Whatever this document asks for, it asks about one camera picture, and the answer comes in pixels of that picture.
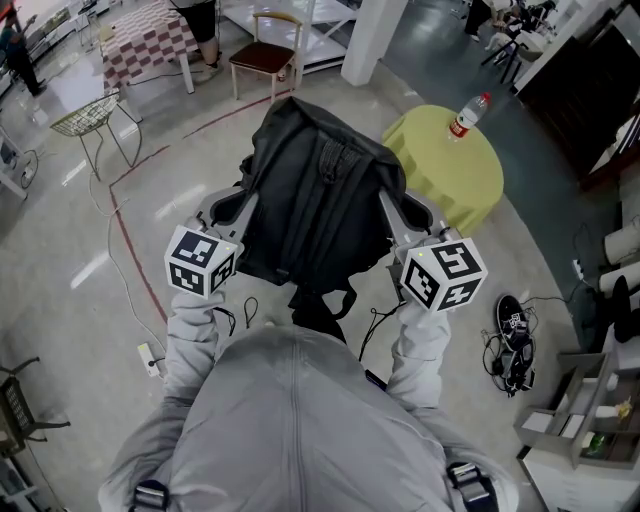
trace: black shoe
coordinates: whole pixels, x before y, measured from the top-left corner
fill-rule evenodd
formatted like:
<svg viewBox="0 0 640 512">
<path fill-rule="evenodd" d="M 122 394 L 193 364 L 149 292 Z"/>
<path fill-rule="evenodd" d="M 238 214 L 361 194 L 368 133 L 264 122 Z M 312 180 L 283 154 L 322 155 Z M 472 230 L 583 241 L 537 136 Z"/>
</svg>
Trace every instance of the black shoe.
<svg viewBox="0 0 640 512">
<path fill-rule="evenodd" d="M 505 295 L 498 301 L 496 321 L 502 341 L 512 352 L 530 343 L 529 322 L 522 306 L 513 295 Z"/>
<path fill-rule="evenodd" d="M 635 313 L 635 311 L 638 310 L 633 312 L 635 315 L 632 314 L 629 285 L 624 276 L 620 276 L 613 287 L 611 311 L 613 334 L 619 343 L 626 343 L 636 334 L 637 328 L 633 320 L 637 321 L 638 313 Z"/>
<path fill-rule="evenodd" d="M 41 95 L 44 91 L 46 91 L 46 90 L 47 90 L 47 86 L 46 86 L 46 85 L 43 85 L 43 86 L 42 86 L 42 87 L 40 87 L 40 88 L 39 88 L 35 93 L 32 93 L 31 95 L 32 95 L 34 98 L 37 98 L 38 96 L 40 96 L 40 95 Z"/>
</svg>

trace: checkered cloth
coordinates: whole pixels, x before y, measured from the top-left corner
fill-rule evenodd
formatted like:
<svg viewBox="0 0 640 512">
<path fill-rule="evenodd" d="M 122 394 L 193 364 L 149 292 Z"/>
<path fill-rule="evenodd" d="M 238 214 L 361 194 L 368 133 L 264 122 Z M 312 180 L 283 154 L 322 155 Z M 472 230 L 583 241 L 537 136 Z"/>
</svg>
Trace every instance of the checkered cloth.
<svg viewBox="0 0 640 512">
<path fill-rule="evenodd" d="M 169 11 L 165 0 L 145 5 L 112 26 L 114 37 L 101 43 L 105 91 L 120 87 L 145 68 L 198 48 L 187 21 Z"/>
</svg>

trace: plastic water bottle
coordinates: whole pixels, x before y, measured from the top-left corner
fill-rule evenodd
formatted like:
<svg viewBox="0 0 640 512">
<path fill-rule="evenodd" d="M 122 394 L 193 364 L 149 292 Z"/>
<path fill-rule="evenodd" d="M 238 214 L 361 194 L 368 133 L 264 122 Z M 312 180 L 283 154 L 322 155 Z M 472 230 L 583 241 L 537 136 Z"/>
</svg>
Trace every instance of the plastic water bottle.
<svg viewBox="0 0 640 512">
<path fill-rule="evenodd" d="M 491 96 L 485 92 L 467 103 L 449 125 L 449 140 L 458 141 L 478 122 L 489 108 Z"/>
</svg>

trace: yellow tablecloth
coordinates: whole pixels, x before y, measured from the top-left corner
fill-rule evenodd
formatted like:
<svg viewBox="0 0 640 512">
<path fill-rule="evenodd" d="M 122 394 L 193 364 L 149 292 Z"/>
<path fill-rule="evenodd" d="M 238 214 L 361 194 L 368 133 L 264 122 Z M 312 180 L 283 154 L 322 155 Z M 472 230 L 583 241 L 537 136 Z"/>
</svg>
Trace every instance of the yellow tablecloth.
<svg viewBox="0 0 640 512">
<path fill-rule="evenodd" d="M 407 187 L 434 201 L 463 236 L 469 236 L 502 196 L 504 178 L 496 152 L 478 130 L 461 140 L 447 137 L 456 113 L 422 105 L 402 116 L 383 135 L 398 157 Z"/>
</svg>

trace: wire chair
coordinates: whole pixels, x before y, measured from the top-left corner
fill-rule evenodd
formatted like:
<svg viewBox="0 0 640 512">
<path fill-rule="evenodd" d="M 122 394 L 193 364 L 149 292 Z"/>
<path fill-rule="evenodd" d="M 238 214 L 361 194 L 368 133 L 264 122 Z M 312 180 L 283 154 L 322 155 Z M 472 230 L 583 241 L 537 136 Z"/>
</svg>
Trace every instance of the wire chair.
<svg viewBox="0 0 640 512">
<path fill-rule="evenodd" d="M 67 114 L 62 119 L 59 119 L 51 125 L 52 130 L 55 130 L 62 135 L 66 135 L 67 137 L 78 137 L 80 139 L 80 142 L 82 142 L 82 147 L 84 148 L 84 152 L 87 155 L 87 159 L 89 160 L 89 164 L 91 165 L 91 169 L 96 175 L 96 178 L 98 178 L 98 181 L 101 181 L 100 175 L 98 174 L 98 153 L 100 152 L 100 148 L 102 147 L 102 143 L 104 142 L 104 138 L 98 131 L 98 128 L 101 128 L 105 125 L 107 126 L 107 128 L 109 129 L 109 133 L 111 133 L 111 137 L 113 137 L 116 146 L 118 146 L 118 149 L 120 150 L 120 153 L 122 153 L 122 156 L 127 162 L 129 168 L 135 165 L 136 160 L 138 159 L 138 155 L 140 154 L 140 147 L 142 146 L 142 132 L 140 131 L 140 126 L 129 114 L 127 114 L 126 110 L 124 110 L 120 106 L 119 101 L 120 91 L 111 92 L 107 96 L 92 101 L 88 105 L 85 105 L 84 107 L 81 107 L 78 110 Z M 109 125 L 109 119 L 111 118 L 111 115 L 113 114 L 116 107 L 122 110 L 122 112 L 129 119 L 131 119 L 131 122 L 135 123 L 136 127 L 138 128 L 138 133 L 140 133 L 140 141 L 138 142 L 138 149 L 136 150 L 136 155 L 133 159 L 133 162 L 129 162 L 127 155 L 124 154 L 122 146 L 120 146 L 117 137 L 115 136 L 113 130 L 111 129 L 111 126 Z M 100 137 L 100 145 L 96 150 L 95 164 L 94 162 L 92 162 L 91 157 L 89 156 L 89 152 L 87 151 L 87 146 L 85 145 L 84 139 L 82 138 L 91 132 L 96 132 Z"/>
</svg>

